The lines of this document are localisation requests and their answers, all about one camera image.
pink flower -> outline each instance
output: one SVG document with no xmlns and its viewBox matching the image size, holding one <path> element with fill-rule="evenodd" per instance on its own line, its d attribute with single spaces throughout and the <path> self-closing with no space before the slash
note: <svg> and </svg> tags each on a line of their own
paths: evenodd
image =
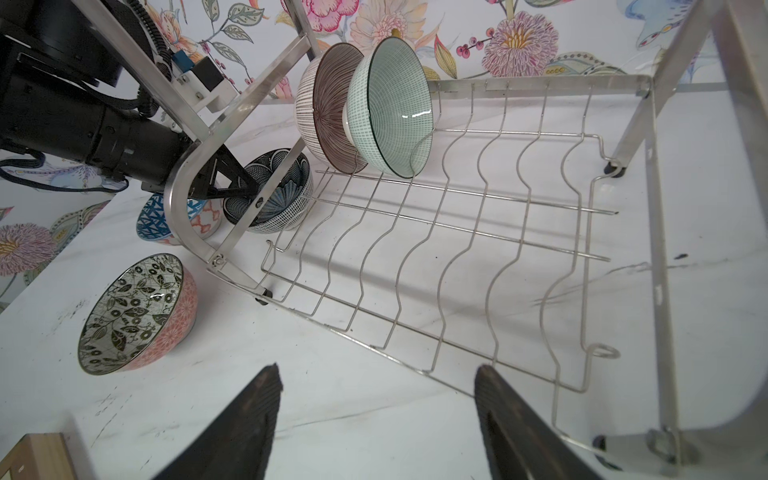
<svg viewBox="0 0 768 480">
<path fill-rule="evenodd" d="M 314 31 L 334 31 L 343 16 L 357 12 L 359 0 L 302 0 L 306 16 Z M 285 0 L 280 0 L 283 10 L 288 12 Z"/>
<path fill-rule="evenodd" d="M 53 258 L 56 242 L 47 228 L 34 223 L 0 227 L 0 275 L 10 276 L 37 268 Z"/>
<path fill-rule="evenodd" d="M 518 12 L 502 20 L 485 48 L 482 66 L 494 77 L 534 77 L 558 53 L 558 31 L 543 15 Z"/>
<path fill-rule="evenodd" d="M 283 80 L 275 87 L 275 95 L 278 98 L 293 98 L 293 92 L 290 90 L 290 83 L 288 83 L 288 77 L 283 77 Z"/>
<path fill-rule="evenodd" d="M 427 4 L 419 0 L 368 0 L 349 26 L 350 43 L 364 55 L 388 37 L 401 38 L 414 50 L 432 45 L 440 24 L 425 34 L 426 11 Z"/>
</svg>

rubber foot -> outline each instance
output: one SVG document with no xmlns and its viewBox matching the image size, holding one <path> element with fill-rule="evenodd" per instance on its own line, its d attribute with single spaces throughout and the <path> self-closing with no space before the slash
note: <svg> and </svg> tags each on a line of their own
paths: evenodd
<svg viewBox="0 0 768 480">
<path fill-rule="evenodd" d="M 606 174 L 606 175 L 610 175 L 610 174 L 614 173 L 615 171 L 616 171 L 616 167 L 611 165 L 611 162 L 608 162 L 605 165 L 605 168 L 603 169 L 603 173 Z M 612 178 L 622 178 L 625 173 L 627 173 L 627 168 L 626 167 L 622 168 L 621 171 L 618 174 L 614 175 Z"/>
<path fill-rule="evenodd" d="M 605 435 L 598 435 L 594 437 L 594 439 L 592 439 L 592 446 L 605 452 Z M 594 457 L 608 470 L 615 470 L 617 472 L 623 471 L 620 466 L 610 463 L 608 460 L 599 455 L 595 455 Z"/>
<path fill-rule="evenodd" d="M 263 296 L 268 296 L 269 298 L 272 298 L 272 290 L 265 288 Z M 256 301 L 258 303 L 261 303 L 262 305 L 269 305 L 269 302 L 265 302 L 264 300 L 256 299 Z"/>
</svg>

pink floral bowl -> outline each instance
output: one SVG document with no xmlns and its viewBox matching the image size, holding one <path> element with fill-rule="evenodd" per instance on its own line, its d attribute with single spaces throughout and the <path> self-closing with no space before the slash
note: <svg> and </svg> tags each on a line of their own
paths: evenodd
<svg viewBox="0 0 768 480">
<path fill-rule="evenodd" d="M 200 238 L 208 238 L 218 230 L 222 218 L 221 199 L 187 200 L 187 216 L 192 224 L 192 230 Z M 147 242 L 159 242 L 166 245 L 181 245 L 181 242 L 171 233 L 165 221 L 163 194 L 152 195 L 139 213 L 136 220 L 136 234 Z"/>
<path fill-rule="evenodd" d="M 192 329 L 197 286 L 169 253 L 147 257 L 107 288 L 85 320 L 78 360 L 91 375 L 133 370 L 170 352 Z"/>
</svg>

green patterned bowl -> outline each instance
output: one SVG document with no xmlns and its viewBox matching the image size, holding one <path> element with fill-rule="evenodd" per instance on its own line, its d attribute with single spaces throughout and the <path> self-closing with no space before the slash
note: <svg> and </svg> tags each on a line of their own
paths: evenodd
<svg viewBox="0 0 768 480">
<path fill-rule="evenodd" d="M 416 53 L 403 40 L 382 40 L 355 70 L 344 105 L 349 141 L 385 174 L 411 178 L 432 147 L 432 99 Z"/>
</svg>

brown striped bowl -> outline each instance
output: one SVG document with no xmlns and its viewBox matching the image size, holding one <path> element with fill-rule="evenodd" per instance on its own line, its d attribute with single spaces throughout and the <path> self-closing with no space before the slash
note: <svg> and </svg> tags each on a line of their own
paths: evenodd
<svg viewBox="0 0 768 480">
<path fill-rule="evenodd" d="M 310 151 L 345 174 L 354 174 L 367 163 L 347 140 L 342 123 L 349 83 L 362 60 L 360 50 L 337 43 L 315 58 L 304 71 L 293 114 L 301 138 Z"/>
</svg>

